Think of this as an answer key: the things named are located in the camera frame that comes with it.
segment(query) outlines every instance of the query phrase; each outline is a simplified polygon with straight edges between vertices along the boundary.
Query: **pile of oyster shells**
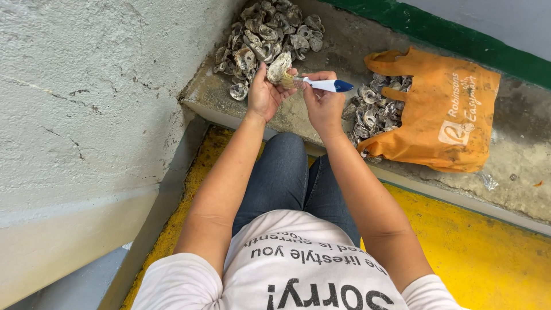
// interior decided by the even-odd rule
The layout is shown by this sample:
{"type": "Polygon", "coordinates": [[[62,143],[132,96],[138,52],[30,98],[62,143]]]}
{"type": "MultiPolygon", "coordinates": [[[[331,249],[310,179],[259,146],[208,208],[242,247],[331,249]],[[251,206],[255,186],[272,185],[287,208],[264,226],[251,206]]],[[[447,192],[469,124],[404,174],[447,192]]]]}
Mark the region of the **pile of oyster shells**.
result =
{"type": "Polygon", "coordinates": [[[214,72],[233,76],[235,84],[230,95],[243,100],[249,92],[249,85],[255,77],[260,62],[267,65],[284,55],[268,71],[268,79],[278,83],[282,71],[295,59],[306,60],[304,54],[310,49],[321,50],[325,29],[318,15],[302,19],[302,10],[289,0],[259,1],[246,8],[240,21],[231,26],[231,35],[226,46],[216,51],[214,72]]]}
{"type": "MultiPolygon", "coordinates": [[[[383,132],[402,126],[404,102],[387,98],[381,94],[383,87],[407,92],[412,86],[412,76],[384,76],[373,73],[369,86],[362,84],[358,96],[343,111],[343,119],[354,120],[354,130],[350,141],[356,147],[361,141],[383,132]]],[[[361,154],[368,157],[366,150],[361,154]]],[[[381,157],[368,157],[372,162],[380,162],[381,157]]]]}

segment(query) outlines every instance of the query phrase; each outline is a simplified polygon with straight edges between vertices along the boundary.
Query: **hand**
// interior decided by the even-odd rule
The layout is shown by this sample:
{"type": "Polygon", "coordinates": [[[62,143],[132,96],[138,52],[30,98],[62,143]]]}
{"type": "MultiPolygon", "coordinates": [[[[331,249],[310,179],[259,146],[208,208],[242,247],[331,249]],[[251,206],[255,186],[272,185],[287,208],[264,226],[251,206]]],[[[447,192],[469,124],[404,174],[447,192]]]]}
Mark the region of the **hand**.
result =
{"type": "MultiPolygon", "coordinates": [[[[337,79],[330,71],[303,74],[312,81],[337,79]]],[[[344,94],[315,89],[304,82],[304,101],[308,109],[308,119],[320,135],[321,140],[327,140],[344,134],[341,116],[344,108],[344,94]]]]}
{"type": "MultiPolygon", "coordinates": [[[[289,69],[287,73],[295,75],[296,69],[289,69]]],[[[279,105],[287,97],[296,92],[296,89],[283,89],[282,85],[274,86],[266,77],[266,64],[261,62],[249,88],[249,108],[247,113],[255,113],[264,121],[269,122],[276,114],[279,105]]]]}

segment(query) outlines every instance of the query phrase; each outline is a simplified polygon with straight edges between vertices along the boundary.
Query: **white brush handle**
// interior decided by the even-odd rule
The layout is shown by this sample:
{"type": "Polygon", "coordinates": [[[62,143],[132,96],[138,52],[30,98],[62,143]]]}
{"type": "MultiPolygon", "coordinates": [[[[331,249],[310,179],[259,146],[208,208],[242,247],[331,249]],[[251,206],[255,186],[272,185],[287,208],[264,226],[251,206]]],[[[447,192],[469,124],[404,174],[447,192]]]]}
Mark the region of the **white brush handle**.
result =
{"type": "Polygon", "coordinates": [[[337,89],[335,88],[336,79],[328,79],[325,81],[312,81],[311,79],[305,77],[302,81],[310,84],[312,88],[323,89],[328,92],[334,93],[337,92],[337,89]]]}

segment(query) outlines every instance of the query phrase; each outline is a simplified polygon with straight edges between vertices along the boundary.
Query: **brush handle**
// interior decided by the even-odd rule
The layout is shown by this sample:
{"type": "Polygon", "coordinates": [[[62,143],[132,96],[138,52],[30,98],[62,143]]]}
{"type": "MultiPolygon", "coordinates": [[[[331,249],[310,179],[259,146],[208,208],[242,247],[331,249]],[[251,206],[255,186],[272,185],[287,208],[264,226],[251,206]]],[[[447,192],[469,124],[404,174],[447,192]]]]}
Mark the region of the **brush handle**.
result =
{"type": "Polygon", "coordinates": [[[311,79],[305,77],[303,82],[306,82],[312,86],[312,88],[323,89],[328,92],[334,93],[343,93],[347,92],[354,88],[354,86],[340,79],[328,79],[325,81],[312,81],[311,79]]]}

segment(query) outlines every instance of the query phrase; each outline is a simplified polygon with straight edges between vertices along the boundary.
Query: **white t-shirt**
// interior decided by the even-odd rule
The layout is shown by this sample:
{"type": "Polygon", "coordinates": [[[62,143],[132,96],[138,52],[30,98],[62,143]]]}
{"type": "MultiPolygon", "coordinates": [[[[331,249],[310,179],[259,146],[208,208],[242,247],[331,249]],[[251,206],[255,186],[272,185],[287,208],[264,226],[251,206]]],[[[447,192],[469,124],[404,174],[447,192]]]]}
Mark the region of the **white t-shirt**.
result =
{"type": "Polygon", "coordinates": [[[154,262],[132,309],[299,307],[461,309],[436,275],[415,280],[400,294],[386,270],[342,229],[293,210],[268,212],[244,226],[231,240],[222,280],[195,254],[154,262]]]}

